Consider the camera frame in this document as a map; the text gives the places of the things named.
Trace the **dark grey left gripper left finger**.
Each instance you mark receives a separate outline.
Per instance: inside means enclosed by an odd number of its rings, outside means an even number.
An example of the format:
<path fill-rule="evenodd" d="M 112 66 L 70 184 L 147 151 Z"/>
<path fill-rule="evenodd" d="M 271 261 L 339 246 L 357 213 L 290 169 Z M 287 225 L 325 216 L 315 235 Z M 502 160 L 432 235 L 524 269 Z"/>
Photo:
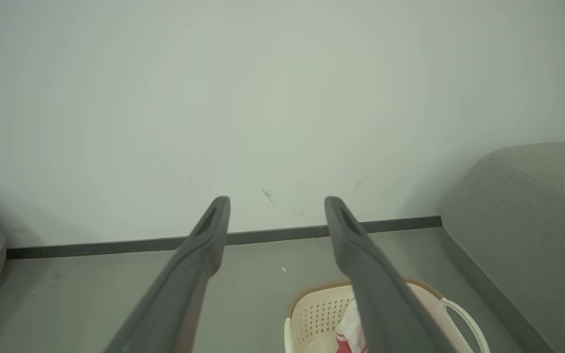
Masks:
<path fill-rule="evenodd" d="M 106 353 L 190 353 L 208 280 L 221 266 L 231 202 L 220 196 L 105 348 Z"/>

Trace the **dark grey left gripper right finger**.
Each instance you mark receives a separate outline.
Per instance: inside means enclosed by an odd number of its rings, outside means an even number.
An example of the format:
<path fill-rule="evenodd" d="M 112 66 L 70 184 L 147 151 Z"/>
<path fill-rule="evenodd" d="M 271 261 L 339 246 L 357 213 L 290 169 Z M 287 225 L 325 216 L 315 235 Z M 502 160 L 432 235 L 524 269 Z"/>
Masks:
<path fill-rule="evenodd" d="M 371 353 L 453 353 L 455 348 L 383 251 L 338 197 L 325 198 L 334 256 L 350 280 Z"/>

